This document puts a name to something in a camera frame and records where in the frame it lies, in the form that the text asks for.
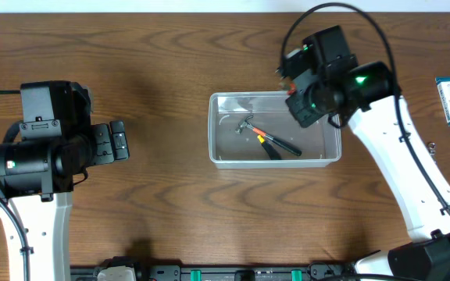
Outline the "clear plastic container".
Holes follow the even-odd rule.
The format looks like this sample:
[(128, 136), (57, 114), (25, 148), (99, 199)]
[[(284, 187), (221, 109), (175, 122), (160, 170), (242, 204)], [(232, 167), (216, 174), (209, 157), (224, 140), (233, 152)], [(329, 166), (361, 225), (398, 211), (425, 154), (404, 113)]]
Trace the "clear plastic container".
[[(302, 128), (288, 110), (284, 91), (218, 92), (209, 99), (209, 157), (218, 169), (322, 168), (341, 157), (341, 132), (327, 117)], [(288, 142), (301, 151), (296, 156), (273, 144), (279, 160), (270, 159), (258, 134), (236, 129), (240, 121)]]

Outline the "yellow black screwdriver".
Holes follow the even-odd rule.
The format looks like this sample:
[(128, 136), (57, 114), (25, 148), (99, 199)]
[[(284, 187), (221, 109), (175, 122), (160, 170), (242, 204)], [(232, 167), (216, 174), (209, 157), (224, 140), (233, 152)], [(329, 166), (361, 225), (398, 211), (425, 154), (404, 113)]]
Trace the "yellow black screwdriver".
[(276, 149), (261, 135), (257, 136), (259, 143), (262, 148), (265, 150), (270, 160), (281, 160), (280, 154), (276, 151)]

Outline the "small claw hammer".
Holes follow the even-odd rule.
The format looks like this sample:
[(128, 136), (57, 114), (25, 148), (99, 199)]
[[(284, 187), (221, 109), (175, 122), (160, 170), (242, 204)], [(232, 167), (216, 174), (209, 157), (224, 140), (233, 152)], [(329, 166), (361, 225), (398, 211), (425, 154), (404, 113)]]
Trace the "small claw hammer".
[(268, 142), (272, 142), (274, 143), (276, 146), (283, 148), (285, 151), (295, 155), (295, 156), (301, 156), (302, 155), (302, 151), (295, 147), (293, 144), (282, 140), (279, 137), (275, 137), (269, 133), (267, 133), (264, 130), (261, 130), (260, 128), (258, 128), (257, 126), (252, 125), (249, 120), (252, 119), (254, 117), (253, 114), (249, 114), (245, 117), (243, 117), (237, 124), (237, 127), (235, 129), (235, 132), (237, 134), (241, 134), (242, 131), (244, 129), (250, 129), (251, 131), (253, 131), (257, 136), (261, 135), (262, 137), (264, 137)]

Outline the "silver combination wrench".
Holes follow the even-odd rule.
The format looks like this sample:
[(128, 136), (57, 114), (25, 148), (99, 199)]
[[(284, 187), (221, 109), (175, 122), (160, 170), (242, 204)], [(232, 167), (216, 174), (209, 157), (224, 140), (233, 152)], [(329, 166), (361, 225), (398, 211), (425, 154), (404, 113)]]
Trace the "silver combination wrench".
[(429, 142), (427, 144), (427, 149), (428, 149), (428, 151), (430, 153), (430, 156), (434, 157), (435, 154), (436, 154), (436, 144), (434, 142)]

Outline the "red handled pliers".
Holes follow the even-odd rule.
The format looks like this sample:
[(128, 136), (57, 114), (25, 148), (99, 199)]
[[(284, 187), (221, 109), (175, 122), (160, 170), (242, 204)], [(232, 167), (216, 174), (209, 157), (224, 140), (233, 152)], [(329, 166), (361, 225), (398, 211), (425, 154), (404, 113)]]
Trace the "red handled pliers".
[(285, 91), (288, 96), (295, 94), (297, 91), (295, 84), (292, 82), (280, 82), (279, 87), (282, 91)]

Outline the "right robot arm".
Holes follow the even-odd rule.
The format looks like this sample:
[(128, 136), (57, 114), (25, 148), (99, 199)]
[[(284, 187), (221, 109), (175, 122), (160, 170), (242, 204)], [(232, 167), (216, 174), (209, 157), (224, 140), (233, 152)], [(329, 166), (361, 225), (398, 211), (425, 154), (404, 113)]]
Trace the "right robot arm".
[(378, 165), (410, 242), (355, 261), (358, 274), (450, 280), (450, 186), (425, 148), (382, 62), (358, 63), (340, 27), (306, 37), (284, 60), (295, 91), (287, 106), (300, 126), (339, 116)]

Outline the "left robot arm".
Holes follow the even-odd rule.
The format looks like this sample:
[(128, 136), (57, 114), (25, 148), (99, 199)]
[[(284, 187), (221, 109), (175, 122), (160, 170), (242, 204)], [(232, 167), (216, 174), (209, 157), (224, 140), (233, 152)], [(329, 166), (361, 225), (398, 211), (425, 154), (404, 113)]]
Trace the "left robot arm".
[(0, 144), (0, 207), (12, 280), (69, 280), (74, 176), (130, 157), (122, 121), (68, 132), (20, 122)]

